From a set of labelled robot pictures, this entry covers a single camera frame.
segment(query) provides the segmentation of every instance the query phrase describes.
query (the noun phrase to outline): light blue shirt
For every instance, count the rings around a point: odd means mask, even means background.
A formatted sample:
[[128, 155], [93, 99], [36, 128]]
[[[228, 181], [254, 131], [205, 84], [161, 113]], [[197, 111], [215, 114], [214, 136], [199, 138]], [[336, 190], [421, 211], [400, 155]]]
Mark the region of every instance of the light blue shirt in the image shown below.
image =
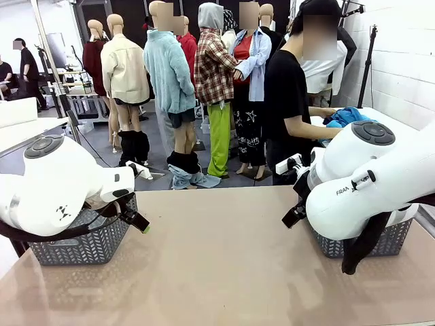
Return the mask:
[[[234, 49], [242, 42], [246, 30], [237, 34], [236, 42], [228, 51], [234, 56]], [[249, 52], [250, 57], [236, 66], [243, 74], [243, 80], [251, 77], [249, 85], [249, 101], [262, 102], [264, 101], [264, 74], [266, 73], [266, 61], [269, 59], [272, 50], [272, 41], [270, 37], [263, 33], [261, 29], [257, 29], [252, 36], [253, 43]]]

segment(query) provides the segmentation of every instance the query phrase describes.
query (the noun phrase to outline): white wall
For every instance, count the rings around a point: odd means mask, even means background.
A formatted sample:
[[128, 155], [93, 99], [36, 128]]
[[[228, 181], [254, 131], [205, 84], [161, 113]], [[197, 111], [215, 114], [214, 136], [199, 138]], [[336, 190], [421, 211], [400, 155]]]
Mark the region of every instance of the white wall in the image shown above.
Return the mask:
[[[62, 33], [68, 55], [72, 55], [71, 45], [77, 55], [82, 57], [82, 45], [77, 35], [75, 20], [68, 1], [51, 3], [39, 0], [39, 11], [46, 33]], [[35, 44], [39, 42], [39, 30], [30, 2], [0, 7], [0, 55], [1, 59], [11, 64], [15, 73], [20, 72], [20, 52], [12, 49], [15, 38], [21, 37], [27, 43], [38, 64], [39, 71], [44, 71], [38, 57]]]
[[373, 104], [368, 76], [364, 106], [416, 129], [435, 118], [435, 1], [360, 0], [365, 14], [346, 19], [358, 51], [345, 71], [338, 106], [358, 103], [370, 44], [370, 26], [378, 26], [373, 51]]

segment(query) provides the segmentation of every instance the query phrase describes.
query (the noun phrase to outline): black t-shirt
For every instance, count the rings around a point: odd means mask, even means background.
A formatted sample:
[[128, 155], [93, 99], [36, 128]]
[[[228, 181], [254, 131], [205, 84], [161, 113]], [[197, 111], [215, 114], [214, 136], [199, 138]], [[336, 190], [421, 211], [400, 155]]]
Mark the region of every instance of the black t-shirt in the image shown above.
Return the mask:
[[305, 74], [292, 53], [278, 50], [269, 62], [264, 77], [264, 102], [265, 136], [283, 152], [273, 156], [278, 160], [287, 156], [284, 160], [296, 153], [309, 155], [314, 145], [312, 140], [290, 136], [284, 122], [301, 115], [303, 122], [311, 124]]
[[27, 72], [27, 78], [31, 80], [38, 80], [39, 79], [38, 66], [36, 65], [36, 61], [35, 58], [33, 58], [32, 52], [30, 52], [28, 48], [24, 48], [21, 50], [21, 67], [20, 67], [21, 78], [24, 75], [25, 65], [30, 65], [30, 69]]
[[12, 68], [9, 63], [3, 62], [0, 65], [0, 82], [3, 82], [8, 73], [12, 73]]

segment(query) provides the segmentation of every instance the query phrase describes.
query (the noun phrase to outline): basket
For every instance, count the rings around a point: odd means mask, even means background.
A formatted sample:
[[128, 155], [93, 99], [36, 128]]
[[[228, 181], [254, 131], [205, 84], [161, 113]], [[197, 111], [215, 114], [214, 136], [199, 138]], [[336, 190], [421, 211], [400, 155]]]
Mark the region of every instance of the basket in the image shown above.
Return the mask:
[[[367, 257], [382, 257], [382, 256], [396, 256], [402, 249], [403, 243], [405, 241], [406, 235], [408, 234], [409, 228], [413, 219], [409, 221], [399, 223], [386, 228], [376, 247]], [[325, 238], [318, 234], [311, 224], [309, 224], [311, 231], [317, 243], [320, 246], [322, 253], [329, 258], [343, 258], [345, 256], [343, 241], [342, 240], [331, 240]]]
[[[137, 210], [136, 196], [127, 206]], [[80, 212], [70, 228], [91, 222], [98, 213], [84, 209]], [[97, 228], [106, 221], [99, 217], [89, 228]], [[77, 238], [54, 242], [30, 242], [33, 253], [43, 266], [77, 266], [101, 265], [108, 263], [127, 233], [128, 224], [117, 220], [101, 230], [78, 236]]]

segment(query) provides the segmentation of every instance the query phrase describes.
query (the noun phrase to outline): robotic arm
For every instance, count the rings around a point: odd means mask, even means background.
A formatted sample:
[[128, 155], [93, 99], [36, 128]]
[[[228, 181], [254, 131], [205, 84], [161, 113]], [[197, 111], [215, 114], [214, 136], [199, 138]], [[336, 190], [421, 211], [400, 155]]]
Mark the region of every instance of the robotic arm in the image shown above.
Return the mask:
[[[133, 168], [103, 168], [83, 147], [64, 136], [46, 136], [24, 153], [24, 176], [0, 175], [0, 222], [48, 237], [64, 232], [85, 206], [100, 210], [117, 202], [120, 218], [144, 232], [149, 222], [128, 209]], [[106, 212], [113, 217], [113, 210]]]
[[435, 192], [435, 122], [407, 142], [396, 143], [376, 122], [348, 125], [327, 149], [314, 149], [311, 166], [295, 156], [279, 164], [298, 173], [299, 204], [284, 217], [289, 228], [308, 217], [314, 230], [333, 240], [359, 236], [368, 220], [393, 212], [387, 226], [415, 216], [422, 197]]

